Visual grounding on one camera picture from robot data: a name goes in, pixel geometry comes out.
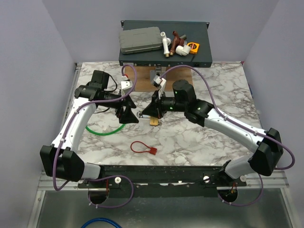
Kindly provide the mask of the brass padlock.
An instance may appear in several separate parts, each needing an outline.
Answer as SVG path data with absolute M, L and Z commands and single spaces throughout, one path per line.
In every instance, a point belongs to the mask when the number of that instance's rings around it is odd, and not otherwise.
M 150 124 L 150 126 L 158 126 L 158 125 L 159 125 L 159 120 L 158 120 L 158 118 L 151 117 L 151 116 L 149 116 L 149 115 L 144 115 L 144 114 L 142 114 L 142 112 L 140 112 L 140 111 L 137 113 L 137 117 L 143 118 L 143 119 L 149 119 L 149 124 Z

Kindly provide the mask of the white pvc elbow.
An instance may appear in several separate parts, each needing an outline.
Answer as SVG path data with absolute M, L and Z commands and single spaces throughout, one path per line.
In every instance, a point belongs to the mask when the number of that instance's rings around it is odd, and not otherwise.
M 189 47 L 188 45 L 178 45 L 175 49 L 175 53 L 180 55 L 180 56 L 187 56 L 191 51 L 191 47 Z

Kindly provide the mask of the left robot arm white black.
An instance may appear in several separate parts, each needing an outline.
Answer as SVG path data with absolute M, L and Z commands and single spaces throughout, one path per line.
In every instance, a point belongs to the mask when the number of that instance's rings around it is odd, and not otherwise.
M 110 74 L 95 70 L 91 80 L 75 90 L 72 109 L 60 133 L 50 146 L 44 145 L 40 150 L 47 176 L 74 182 L 89 179 L 96 188 L 104 185 L 101 166 L 84 162 L 76 153 L 89 119 L 101 105 L 114 109 L 121 124 L 139 122 L 132 112 L 136 108 L 130 98 L 132 81 L 122 75 L 122 88 L 116 95 L 107 90 L 109 77 Z

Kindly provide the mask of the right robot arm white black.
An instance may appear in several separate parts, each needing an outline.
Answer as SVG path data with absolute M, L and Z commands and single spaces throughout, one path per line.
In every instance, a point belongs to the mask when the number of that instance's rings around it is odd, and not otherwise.
M 166 112 L 183 112 L 192 123 L 216 130 L 246 147 L 252 156 L 225 162 L 219 171 L 219 182 L 229 186 L 242 175 L 258 173 L 270 176 L 283 154 L 280 133 L 270 128 L 259 129 L 224 114 L 215 105 L 196 97 L 193 85 L 186 80 L 175 81 L 173 97 L 155 91 L 143 115 L 161 119 Z

